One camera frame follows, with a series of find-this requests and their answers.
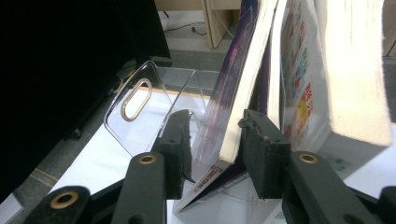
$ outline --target brass rivet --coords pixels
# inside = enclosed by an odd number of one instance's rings
[[[303,161],[306,163],[311,163],[311,164],[315,164],[318,162],[318,158],[316,158],[313,155],[307,154],[307,153],[301,154],[299,156],[299,159],[300,159],[300,161]]]
[[[50,202],[50,207],[53,209],[63,209],[76,202],[78,193],[75,191],[67,191],[58,194]]]
[[[150,164],[153,163],[157,160],[155,156],[148,155],[148,156],[143,156],[139,158],[139,162],[142,164]]]

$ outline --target book cover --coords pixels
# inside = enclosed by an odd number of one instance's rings
[[[241,3],[235,36],[205,111],[204,128],[191,148],[195,183],[185,183],[182,198],[174,203],[174,213],[180,212],[235,161],[241,135],[237,123],[249,105],[275,5],[276,0]]]
[[[289,0],[281,44],[284,134],[292,150],[318,153],[342,178],[391,143],[380,1],[352,2]]]

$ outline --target floor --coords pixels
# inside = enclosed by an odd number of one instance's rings
[[[204,18],[201,11],[167,12],[169,18],[159,12],[163,29],[172,54],[174,67],[195,68],[219,71],[222,59],[231,44],[231,36],[226,34],[216,49],[210,49],[206,35],[193,32],[191,27],[203,34]],[[391,119],[396,121],[396,58],[384,59],[385,80]],[[11,222],[23,223],[27,215],[47,195],[57,180],[84,148],[96,130],[100,127],[112,96],[106,98],[95,112],[80,127],[81,138],[62,140],[51,151],[26,181],[15,190],[15,196],[24,206],[24,210]]]

